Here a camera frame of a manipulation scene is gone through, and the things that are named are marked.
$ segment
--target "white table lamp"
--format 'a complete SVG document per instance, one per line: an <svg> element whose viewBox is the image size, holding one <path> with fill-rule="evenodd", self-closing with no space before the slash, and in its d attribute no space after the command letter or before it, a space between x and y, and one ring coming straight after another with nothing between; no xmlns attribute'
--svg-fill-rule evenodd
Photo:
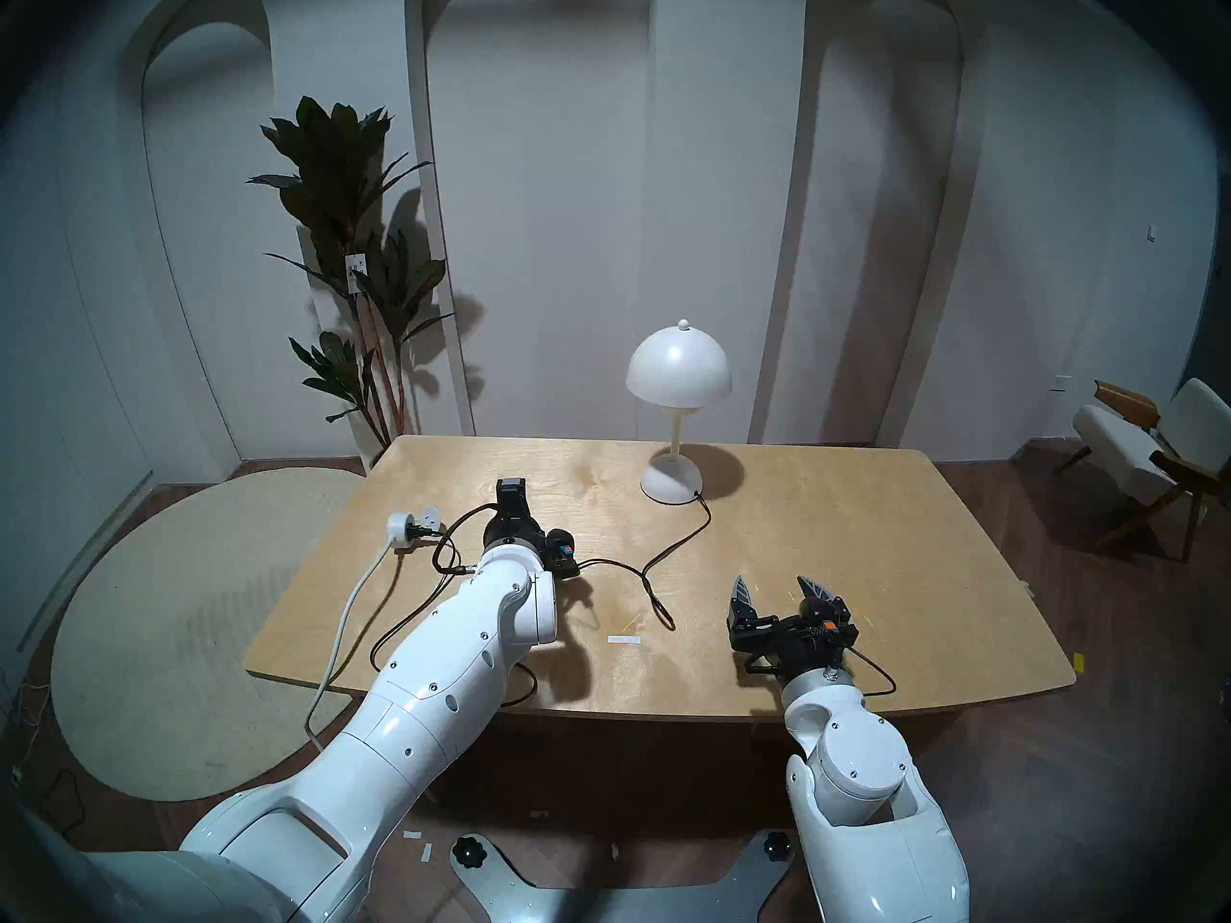
<svg viewBox="0 0 1231 923"><path fill-rule="evenodd" d="M641 489L668 506L692 502L700 492L700 470L680 453L680 421L731 391L726 354L709 334L681 320L641 341L624 383L639 400L657 404L671 416L671 452L650 460Z"/></svg>

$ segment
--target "plug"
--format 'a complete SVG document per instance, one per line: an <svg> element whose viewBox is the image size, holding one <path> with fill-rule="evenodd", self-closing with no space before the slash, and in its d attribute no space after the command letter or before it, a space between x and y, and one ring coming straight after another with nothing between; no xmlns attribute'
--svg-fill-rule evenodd
<svg viewBox="0 0 1231 923"><path fill-rule="evenodd" d="M435 535L439 530L441 512L435 506L425 508L419 517L412 512L395 512L385 523L385 537L394 549L410 549L416 539Z"/></svg>

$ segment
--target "black cable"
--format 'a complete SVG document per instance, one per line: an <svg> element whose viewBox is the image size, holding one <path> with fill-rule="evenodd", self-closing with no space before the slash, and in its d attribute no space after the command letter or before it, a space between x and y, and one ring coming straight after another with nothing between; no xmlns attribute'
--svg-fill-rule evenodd
<svg viewBox="0 0 1231 923"><path fill-rule="evenodd" d="M71 784L73 784L73 797L74 797L74 800L76 800L76 805L78 805L78 818L75 821L73 821L70 825L68 825L64 829L60 831L60 837L64 837L65 839L68 839L68 836L69 836L70 831L75 831L78 827L80 827L82 823L85 823L85 804L81 802L81 789L78 786L76 774L74 774L68 768L60 768L59 770L57 770L55 772L55 779L52 780L50 786L48 786L47 790L43 791L42 796L39 797L39 804L41 805L44 804L47 801L47 799L49 796L52 796L52 791L54 791L55 788L59 786L60 778L64 777L65 774L68 774L69 779L71 780Z"/></svg>
<svg viewBox="0 0 1231 923"><path fill-rule="evenodd" d="M645 594L650 598L650 608L654 609L655 617L659 619L659 621L661 621L666 626L668 631L675 631L676 620L671 617L671 613L667 612L667 607L662 604L662 599L659 598L657 594L655 594L654 586L650 585L649 572L651 569L654 569L654 566L659 565L659 562L661 562L673 551L680 549L687 541L700 535L705 530L705 527L714 521L714 513L710 512L709 503L705 502L704 496L702 496L699 492L694 492L692 501L699 502L700 507L705 509L705 522L703 522L700 525L698 525L696 529L688 533L683 539L672 543L661 553L659 553L656 556L654 556L650 561L645 564L644 569L635 569L628 562L619 562L614 559L586 559L586 561L583 562L577 562L577 571L580 572L582 569L587 569L591 565L614 565L618 569L624 569L625 571L632 572L633 575L635 575L638 578L641 580L641 587L645 589Z"/></svg>
<svg viewBox="0 0 1231 923"><path fill-rule="evenodd" d="M444 544L448 544L449 546L448 567L449 570L453 570L462 561L462 553L458 551L457 545L453 544L453 539L451 537L444 537L444 535L442 535L441 540L436 544L436 550L439 551L439 548ZM444 589L449 587L449 582L453 581L455 575L457 572L454 571L444 572L441 576L439 581L436 583L436 588L432 589L432 593L423 599L423 604L421 604L419 608L416 608L414 612L411 612L409 615L401 619L401 621L399 621L396 625L389 629L384 635L382 635L375 640L375 642L372 645L372 651L368 652L368 663L372 666L373 671L375 671L377 673L380 672L380 666L377 665L377 652L380 651L382 647L384 647L384 644L389 641L389 639L391 639L399 631L401 631L406 626L406 623L411 621L425 608L432 604L432 602L439 598L444 593Z"/></svg>
<svg viewBox="0 0 1231 923"><path fill-rule="evenodd" d="M528 701L531 698L538 694L538 676L531 671L529 666L522 665L522 662L517 662L513 667L521 668L523 672L531 676L531 689L526 692L526 694L523 694L521 698L513 698L513 700L511 701L501 701L500 703L501 708L512 708L515 704Z"/></svg>
<svg viewBox="0 0 1231 923"><path fill-rule="evenodd" d="M864 692L863 693L864 698L879 698L883 694L892 694L894 692L897 690L897 682L894 681L894 676L892 674L890 674L888 671L885 671L884 668L881 668L879 665L876 665L876 662L874 662L872 658L869 658L867 655L864 655L862 651L859 651L853 645L847 645L847 651L853 651L856 655L858 655L860 658L863 658L865 662L868 662L873 668L875 668L876 671L879 671L881 673L881 676L885 678L885 681L889 682L889 690L888 692Z"/></svg>
<svg viewBox="0 0 1231 923"><path fill-rule="evenodd" d="M449 528L447 528L441 534L441 540L439 540L439 543L436 544L436 551L432 553L432 567L437 572L439 572L441 575L470 575L470 572L473 570L469 566L454 566L454 565L452 565L452 560L451 560L451 564L449 564L448 569L443 567L441 565L441 546L444 543L448 543L448 541L451 541L453 539L453 533L457 532L457 528L463 522L465 522L467 519L469 519L471 516L476 516L478 513L483 512L484 509L492 509L492 511L499 512L500 507L495 502L485 502L481 506L475 506L473 509L470 509L470 512L463 513L462 518L459 518L457 522L454 522Z"/></svg>

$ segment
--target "metal plate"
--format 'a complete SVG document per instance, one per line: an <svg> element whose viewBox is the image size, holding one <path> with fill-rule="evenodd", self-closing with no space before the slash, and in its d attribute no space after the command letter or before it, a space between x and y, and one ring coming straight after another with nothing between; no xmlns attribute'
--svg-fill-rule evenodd
<svg viewBox="0 0 1231 923"><path fill-rule="evenodd" d="M556 921L636 921L689 923L724 921L756 923L766 898L795 855L792 842L778 859L766 852L776 831L760 831L721 880L705 886L662 886L638 890L548 890L522 880L486 837L465 834L484 850L480 866L467 868L449 852L449 865L475 895L491 923L555 923Z"/></svg>

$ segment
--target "potted plant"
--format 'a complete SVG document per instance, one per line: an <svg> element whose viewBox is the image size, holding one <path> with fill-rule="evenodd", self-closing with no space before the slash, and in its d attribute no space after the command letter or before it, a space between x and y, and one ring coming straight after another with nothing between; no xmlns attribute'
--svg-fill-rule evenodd
<svg viewBox="0 0 1231 923"><path fill-rule="evenodd" d="M335 105L325 112L304 96L295 108L295 121L271 119L261 126L273 146L291 159L297 175L257 175L251 185L276 188L282 207L311 238L315 268L282 255L309 277L327 284L350 313L355 342L323 331L320 347L291 346L314 377L304 380L313 389L350 404L350 409L326 416L329 422L359 414L384 452L394 437L412 432L406 410L403 353L416 334L439 324L449 314L419 319L420 306L444 277L444 261L428 260L412 267L403 233L383 238L379 224L364 226L366 217L387 191L417 165L393 174L406 158L403 154L380 166L391 116L383 108L359 118L353 108ZM382 338L382 329L388 343ZM390 368L396 378L390 380ZM380 378L378 389L375 375Z"/></svg>

